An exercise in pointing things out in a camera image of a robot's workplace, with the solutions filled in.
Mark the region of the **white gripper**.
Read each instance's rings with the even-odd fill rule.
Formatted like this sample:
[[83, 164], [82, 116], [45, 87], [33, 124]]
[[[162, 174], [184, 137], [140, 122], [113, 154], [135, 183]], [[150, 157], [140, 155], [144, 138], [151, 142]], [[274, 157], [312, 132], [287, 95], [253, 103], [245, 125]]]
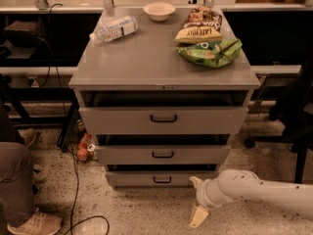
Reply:
[[222, 193], [216, 179], [201, 180], [191, 176], [190, 180], [196, 189], [199, 206], [193, 207], [189, 226], [198, 228], [208, 217], [208, 211], [220, 208], [228, 202], [229, 198]]

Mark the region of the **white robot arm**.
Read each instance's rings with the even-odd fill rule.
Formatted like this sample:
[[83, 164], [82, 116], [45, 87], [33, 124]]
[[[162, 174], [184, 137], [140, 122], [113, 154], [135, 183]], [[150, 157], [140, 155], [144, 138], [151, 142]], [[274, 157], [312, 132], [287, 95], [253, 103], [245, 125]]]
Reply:
[[239, 201], [261, 201], [278, 209], [313, 219], [313, 186], [307, 184], [267, 181], [249, 170], [226, 169], [214, 179], [191, 176], [197, 204], [189, 226], [199, 227], [209, 212], [224, 204]]

